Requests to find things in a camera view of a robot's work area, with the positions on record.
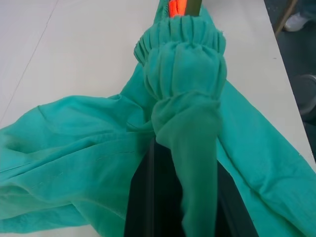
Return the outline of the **white shoe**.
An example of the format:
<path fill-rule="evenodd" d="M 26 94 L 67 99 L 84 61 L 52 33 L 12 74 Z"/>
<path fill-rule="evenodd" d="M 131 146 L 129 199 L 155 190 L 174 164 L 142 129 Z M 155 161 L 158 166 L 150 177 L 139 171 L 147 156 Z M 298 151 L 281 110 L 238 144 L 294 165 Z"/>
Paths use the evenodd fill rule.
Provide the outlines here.
<path fill-rule="evenodd" d="M 284 24 L 284 29 L 288 32 L 297 32 L 301 30 L 308 21 L 308 18 L 298 12 L 287 19 Z"/>

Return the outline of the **green shorts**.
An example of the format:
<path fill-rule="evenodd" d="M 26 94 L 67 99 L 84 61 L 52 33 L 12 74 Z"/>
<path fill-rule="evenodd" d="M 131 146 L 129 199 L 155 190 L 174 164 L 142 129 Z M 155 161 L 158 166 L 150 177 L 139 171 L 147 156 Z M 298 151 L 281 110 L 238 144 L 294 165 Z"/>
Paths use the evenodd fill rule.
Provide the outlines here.
<path fill-rule="evenodd" d="M 216 237 L 218 163 L 257 237 L 316 237 L 316 173 L 227 80 L 226 41 L 187 0 L 160 0 L 135 71 L 108 98 L 69 96 L 0 129 L 0 234 L 91 225 L 123 237 L 153 139 L 171 151 L 185 237 Z"/>

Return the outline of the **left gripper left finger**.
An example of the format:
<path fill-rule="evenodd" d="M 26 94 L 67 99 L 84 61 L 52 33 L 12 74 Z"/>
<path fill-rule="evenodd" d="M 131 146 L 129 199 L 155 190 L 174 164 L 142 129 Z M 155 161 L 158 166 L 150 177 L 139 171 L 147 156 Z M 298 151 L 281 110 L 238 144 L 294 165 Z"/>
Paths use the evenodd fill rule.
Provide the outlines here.
<path fill-rule="evenodd" d="M 182 192 L 170 149 L 153 139 L 131 180 L 123 237 L 185 237 Z"/>

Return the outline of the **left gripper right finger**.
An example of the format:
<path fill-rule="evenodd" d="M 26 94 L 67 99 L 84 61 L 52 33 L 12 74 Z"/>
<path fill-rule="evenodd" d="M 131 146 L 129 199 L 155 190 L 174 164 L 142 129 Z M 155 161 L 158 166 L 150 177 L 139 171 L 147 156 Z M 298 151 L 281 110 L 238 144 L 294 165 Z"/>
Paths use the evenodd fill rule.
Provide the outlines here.
<path fill-rule="evenodd" d="M 218 163 L 216 237 L 255 237 L 255 227 L 238 188 Z"/>

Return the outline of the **teal trouser leg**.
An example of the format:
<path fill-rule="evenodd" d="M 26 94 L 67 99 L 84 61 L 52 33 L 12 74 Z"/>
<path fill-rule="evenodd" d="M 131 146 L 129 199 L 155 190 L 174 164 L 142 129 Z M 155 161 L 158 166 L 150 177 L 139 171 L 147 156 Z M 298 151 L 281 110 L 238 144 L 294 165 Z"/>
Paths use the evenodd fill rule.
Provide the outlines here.
<path fill-rule="evenodd" d="M 316 0 L 299 0 L 298 12 L 306 18 L 316 18 Z"/>

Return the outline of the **grey round base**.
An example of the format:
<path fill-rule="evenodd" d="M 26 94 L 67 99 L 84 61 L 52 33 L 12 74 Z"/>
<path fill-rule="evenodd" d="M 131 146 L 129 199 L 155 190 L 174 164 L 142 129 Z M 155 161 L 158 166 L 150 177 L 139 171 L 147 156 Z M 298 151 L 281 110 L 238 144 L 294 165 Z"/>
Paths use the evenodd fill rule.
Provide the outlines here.
<path fill-rule="evenodd" d="M 302 120 L 316 124 L 316 76 L 295 77 L 292 89 Z"/>

